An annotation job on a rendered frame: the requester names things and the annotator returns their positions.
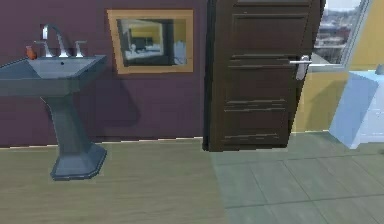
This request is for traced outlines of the wooden framed mirror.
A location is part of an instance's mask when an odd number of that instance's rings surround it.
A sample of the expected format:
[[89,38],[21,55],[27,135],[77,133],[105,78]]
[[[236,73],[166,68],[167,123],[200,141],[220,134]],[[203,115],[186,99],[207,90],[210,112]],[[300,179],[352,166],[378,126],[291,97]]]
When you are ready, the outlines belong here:
[[108,9],[119,75],[192,73],[192,9]]

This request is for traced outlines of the pale blue cabinet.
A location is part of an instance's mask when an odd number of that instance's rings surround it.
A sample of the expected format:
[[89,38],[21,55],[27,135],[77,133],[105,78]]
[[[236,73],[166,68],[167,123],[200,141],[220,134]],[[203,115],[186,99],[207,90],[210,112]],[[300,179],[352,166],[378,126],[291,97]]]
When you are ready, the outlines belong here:
[[349,149],[384,143],[384,74],[349,72],[329,133]]

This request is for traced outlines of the window with white frame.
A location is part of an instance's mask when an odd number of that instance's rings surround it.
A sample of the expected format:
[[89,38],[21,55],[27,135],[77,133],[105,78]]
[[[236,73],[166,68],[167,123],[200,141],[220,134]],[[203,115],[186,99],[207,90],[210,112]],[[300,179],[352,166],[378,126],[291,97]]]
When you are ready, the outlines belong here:
[[310,72],[341,72],[351,64],[373,0],[325,0]]

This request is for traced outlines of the grey pedestal sink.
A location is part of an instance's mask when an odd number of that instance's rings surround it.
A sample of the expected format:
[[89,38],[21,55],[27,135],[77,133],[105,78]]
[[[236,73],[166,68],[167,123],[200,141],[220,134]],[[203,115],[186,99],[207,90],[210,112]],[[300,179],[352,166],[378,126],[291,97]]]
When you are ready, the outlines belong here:
[[39,57],[0,66],[0,96],[39,97],[49,107],[59,155],[51,171],[55,181],[84,180],[96,176],[107,151],[86,134],[73,95],[94,81],[106,68],[107,57]]

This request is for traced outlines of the dark brown room door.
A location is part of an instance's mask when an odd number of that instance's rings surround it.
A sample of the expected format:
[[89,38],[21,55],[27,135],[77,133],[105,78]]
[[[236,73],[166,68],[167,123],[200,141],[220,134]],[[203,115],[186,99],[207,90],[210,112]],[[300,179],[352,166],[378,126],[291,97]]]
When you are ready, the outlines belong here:
[[306,78],[296,80],[289,61],[311,59],[324,6],[325,0],[207,0],[205,151],[288,145]]

